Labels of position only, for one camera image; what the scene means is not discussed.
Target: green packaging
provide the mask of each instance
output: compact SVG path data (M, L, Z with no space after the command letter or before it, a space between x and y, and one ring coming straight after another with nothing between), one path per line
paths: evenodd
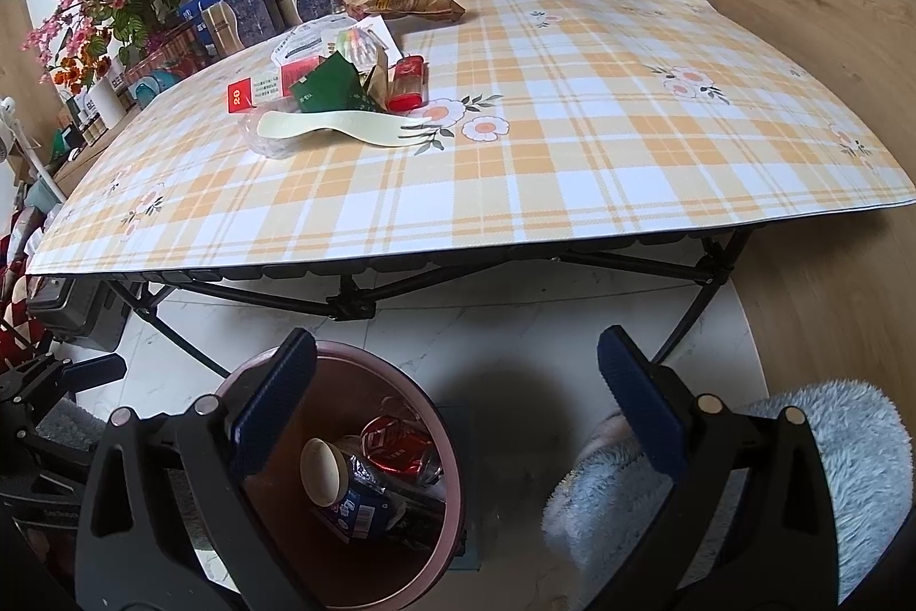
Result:
M340 109L384 112L363 90L356 67L340 53L332 54L310 74L290 86L290 93L296 97L303 112Z

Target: white marble floor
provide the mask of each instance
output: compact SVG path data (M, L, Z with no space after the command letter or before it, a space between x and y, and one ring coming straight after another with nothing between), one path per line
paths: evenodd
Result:
M634 254L693 261L696 242L638 248ZM363 286L396 275L366 273ZM264 292L323 299L333 278L232 283ZM257 309L185 292L160 315L212 359L234 369L279 344L294 326L347 342L392 362L441 404L467 405L475 419L481 502L478 573L447 573L416 609L499 608L555 611L574 584L548 554L540 511L594 425L617 406L595 363L603 329L621 324L647 355L687 309L696 286L656 277L561 265L512 263L379 305L371 321L332 322ZM64 346L75 359L96 353ZM131 318L119 353L123 381L83 392L79 403L107 419L118 405L141 417L184 410L220 379L152 327ZM713 300L670 364L691 390L734 407L766 396L748 323L731 285ZM208 559L217 577L218 559Z

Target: folding table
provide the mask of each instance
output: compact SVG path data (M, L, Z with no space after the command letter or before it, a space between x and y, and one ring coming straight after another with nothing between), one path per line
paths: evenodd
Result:
M357 320L384 298L555 258L698 283L661 362L754 228L916 201L855 114L705 0L457 1L457 23L391 25L429 65L429 104L414 114L435 128L420 147L320 133L286 160L249 151L226 94L273 65L276 41L264 42L158 96L73 191L29 272L106 278L225 375L157 317L176 288ZM685 236L704 245L695 266L614 251ZM359 288L353 276L368 268L417 274ZM308 272L340 275L340 293L303 301L220 285Z

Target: wooden panel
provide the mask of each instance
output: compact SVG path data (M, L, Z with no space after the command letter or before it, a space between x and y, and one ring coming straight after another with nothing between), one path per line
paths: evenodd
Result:
M44 155L57 129L61 98L54 86L40 84L34 54L20 50L32 26L26 0L0 0L0 97L12 97L26 133L42 144Z
M916 176L916 0L710 0L823 81ZM766 228L736 286L768 385L866 379L916 432L916 208Z

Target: pink trash can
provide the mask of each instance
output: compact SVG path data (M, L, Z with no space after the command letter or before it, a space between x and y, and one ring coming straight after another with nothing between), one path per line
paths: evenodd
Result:
M464 497L455 448L436 408L400 370L372 353L341 344L318 343L318 366L267 466L244 481L244 490L278 550L327 608L397 611L432 588L452 560L464 527ZM224 396L241 372L262 365L267 350L245 362L217 391ZM446 484L443 531L430 553L397 544L343 543L313 513L299 478L299 454L307 440L359 434L382 412L382 400L398 396L432 436Z

